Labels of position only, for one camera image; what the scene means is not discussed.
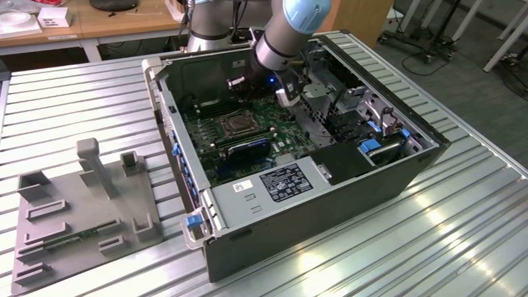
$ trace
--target wooden table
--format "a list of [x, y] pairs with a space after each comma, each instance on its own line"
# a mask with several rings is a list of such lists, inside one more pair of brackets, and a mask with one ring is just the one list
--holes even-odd
[[43, 33], [0, 40], [0, 56], [83, 47], [88, 61], [102, 61], [98, 46], [106, 43], [170, 37], [179, 33], [164, 0], [140, 0], [136, 9], [111, 13], [95, 9], [90, 0], [70, 0], [70, 28], [43, 28]]

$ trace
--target aluminum profile table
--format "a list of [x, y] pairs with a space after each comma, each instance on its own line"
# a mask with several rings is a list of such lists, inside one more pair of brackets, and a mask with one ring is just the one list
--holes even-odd
[[80, 170], [74, 140], [102, 160], [147, 156], [166, 241], [30, 296], [523, 296], [528, 292], [527, 170], [354, 36], [327, 33], [454, 142], [399, 197], [218, 283], [186, 247], [179, 190], [140, 62], [120, 59], [14, 74], [3, 84], [0, 296], [10, 296], [19, 173]]

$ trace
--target blue latch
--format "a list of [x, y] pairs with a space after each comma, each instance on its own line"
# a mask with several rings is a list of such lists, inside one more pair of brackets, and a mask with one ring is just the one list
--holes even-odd
[[382, 128], [376, 126], [376, 124], [374, 123], [374, 121], [368, 121], [367, 123], [370, 123], [370, 125], [371, 125], [372, 128], [376, 130], [376, 132], [382, 132]]
[[202, 215], [192, 215], [191, 217], [186, 218], [186, 226], [188, 229], [200, 226], [203, 222], [204, 219], [202, 218]]
[[175, 146], [172, 147], [172, 155], [174, 155], [174, 156], [180, 155], [180, 147], [179, 147], [179, 144], [175, 144]]
[[379, 149], [382, 147], [380, 143], [375, 139], [370, 139], [362, 143], [362, 151], [368, 153], [370, 151]]
[[406, 138], [411, 137], [411, 132], [407, 129], [402, 130], [402, 134], [404, 135]]

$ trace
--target green circuit board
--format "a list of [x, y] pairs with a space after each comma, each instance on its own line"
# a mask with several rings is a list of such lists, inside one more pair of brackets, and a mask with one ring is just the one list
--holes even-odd
[[[212, 186], [271, 169], [276, 166], [278, 157], [296, 160], [315, 150], [295, 118], [274, 98], [254, 100], [246, 108], [211, 118], [200, 118], [196, 113], [184, 116], [187, 131]], [[226, 160], [228, 149], [259, 139], [272, 141], [267, 158], [248, 166], [223, 170], [219, 164]]]

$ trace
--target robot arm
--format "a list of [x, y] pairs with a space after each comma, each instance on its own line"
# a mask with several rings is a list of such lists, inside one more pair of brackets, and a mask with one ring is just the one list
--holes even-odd
[[304, 89], [291, 63], [331, 11], [331, 0], [274, 0], [274, 17], [264, 32], [254, 30], [254, 52], [250, 66], [242, 77], [228, 80], [230, 88], [238, 85], [266, 84], [278, 81], [278, 97], [283, 107], [294, 106]]
[[[270, 19], [268, 0], [240, 0], [246, 7], [244, 25], [260, 25]], [[231, 1], [192, 0], [192, 24], [188, 51], [228, 46]], [[264, 32], [255, 34], [251, 67], [243, 77], [231, 82], [267, 79], [286, 71], [300, 49], [318, 31], [331, 11], [332, 0], [271, 0], [272, 18]]]
[[260, 72], [284, 71], [331, 11], [331, 0], [274, 0], [274, 16], [255, 45], [252, 65]]

